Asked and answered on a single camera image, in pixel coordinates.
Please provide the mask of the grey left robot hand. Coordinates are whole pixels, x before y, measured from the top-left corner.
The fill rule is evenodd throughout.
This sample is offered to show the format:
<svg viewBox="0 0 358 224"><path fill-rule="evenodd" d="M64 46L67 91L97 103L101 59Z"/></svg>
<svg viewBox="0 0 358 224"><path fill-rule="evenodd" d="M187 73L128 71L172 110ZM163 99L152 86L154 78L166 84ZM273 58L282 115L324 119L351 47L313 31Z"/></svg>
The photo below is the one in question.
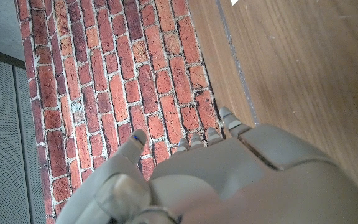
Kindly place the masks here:
<svg viewBox="0 0 358 224"><path fill-rule="evenodd" d="M70 197L58 223L358 223L358 187L325 153L271 125L251 128L226 107L230 132L182 139L149 179L134 131Z"/></svg>

